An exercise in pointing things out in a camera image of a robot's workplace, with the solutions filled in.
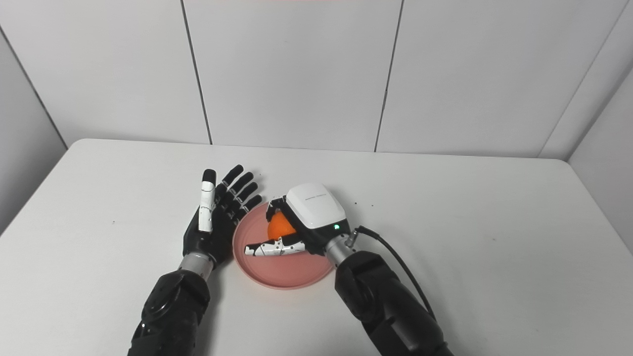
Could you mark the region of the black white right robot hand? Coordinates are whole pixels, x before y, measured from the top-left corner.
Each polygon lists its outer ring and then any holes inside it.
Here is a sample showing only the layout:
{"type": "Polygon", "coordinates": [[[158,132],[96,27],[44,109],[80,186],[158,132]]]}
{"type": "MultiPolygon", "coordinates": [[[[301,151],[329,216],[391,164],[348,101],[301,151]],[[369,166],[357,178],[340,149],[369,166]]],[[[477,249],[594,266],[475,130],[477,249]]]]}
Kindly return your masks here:
{"type": "Polygon", "coordinates": [[[280,213],[294,232],[246,245],[247,256],[285,256],[308,252],[325,256],[339,265],[355,253],[346,241],[352,237],[350,223],[341,203],[321,183],[301,184],[267,205],[266,220],[280,213]]]}

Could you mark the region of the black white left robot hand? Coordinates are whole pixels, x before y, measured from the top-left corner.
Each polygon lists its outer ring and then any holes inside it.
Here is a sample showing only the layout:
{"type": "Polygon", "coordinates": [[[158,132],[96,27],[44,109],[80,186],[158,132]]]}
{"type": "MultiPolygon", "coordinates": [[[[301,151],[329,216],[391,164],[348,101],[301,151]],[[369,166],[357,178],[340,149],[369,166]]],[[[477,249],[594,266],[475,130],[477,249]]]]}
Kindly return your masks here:
{"type": "Polygon", "coordinates": [[[235,165],[216,186],[212,231],[204,232],[198,227],[197,208],[183,236],[182,255],[201,253],[215,267],[229,259],[237,225],[263,201],[262,196],[255,194],[256,189],[258,185],[253,172],[245,171],[240,164],[235,165]]]}

